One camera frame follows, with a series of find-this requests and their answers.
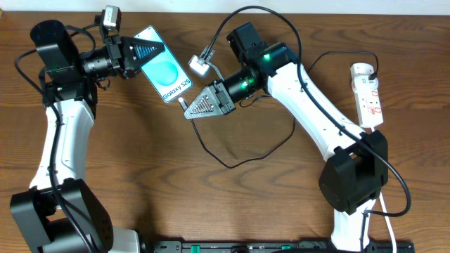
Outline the blue screen Galaxy smartphone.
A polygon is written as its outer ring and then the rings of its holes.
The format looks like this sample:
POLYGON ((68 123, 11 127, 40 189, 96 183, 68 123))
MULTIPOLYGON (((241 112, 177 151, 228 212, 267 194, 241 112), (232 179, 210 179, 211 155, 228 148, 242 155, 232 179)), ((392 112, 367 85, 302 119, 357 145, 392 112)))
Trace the blue screen Galaxy smartphone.
POLYGON ((164 44, 165 50, 148 61, 141 71, 165 103, 173 101, 192 87, 191 78, 153 26, 145 28, 134 37, 164 44))

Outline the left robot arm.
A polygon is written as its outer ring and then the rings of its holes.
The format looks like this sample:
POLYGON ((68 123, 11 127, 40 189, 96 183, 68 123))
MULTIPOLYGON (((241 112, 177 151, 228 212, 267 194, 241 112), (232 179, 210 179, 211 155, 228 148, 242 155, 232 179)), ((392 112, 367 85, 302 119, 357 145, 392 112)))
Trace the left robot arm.
POLYGON ((89 28, 45 20, 30 36, 44 62, 34 88, 41 94, 47 130, 41 163, 29 188, 12 196, 11 214, 32 252, 148 252, 135 230, 114 227, 88 187, 87 144, 96 118, 97 91, 109 79, 136 76, 165 47, 158 41, 111 35, 97 18, 103 46, 79 52, 73 37, 89 28))

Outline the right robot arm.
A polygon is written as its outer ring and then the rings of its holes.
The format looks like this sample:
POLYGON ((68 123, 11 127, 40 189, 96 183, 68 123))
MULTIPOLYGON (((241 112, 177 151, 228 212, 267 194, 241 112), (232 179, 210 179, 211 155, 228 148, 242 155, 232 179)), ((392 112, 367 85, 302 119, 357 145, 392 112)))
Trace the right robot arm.
POLYGON ((334 209, 335 249, 362 252, 369 246, 368 224, 388 180, 387 140, 344 116, 310 80, 299 57, 284 43, 268 46, 252 23, 235 28, 227 41, 241 64, 229 77, 208 84, 184 117, 224 116, 262 89, 283 105, 309 134, 325 166, 319 188, 334 209))

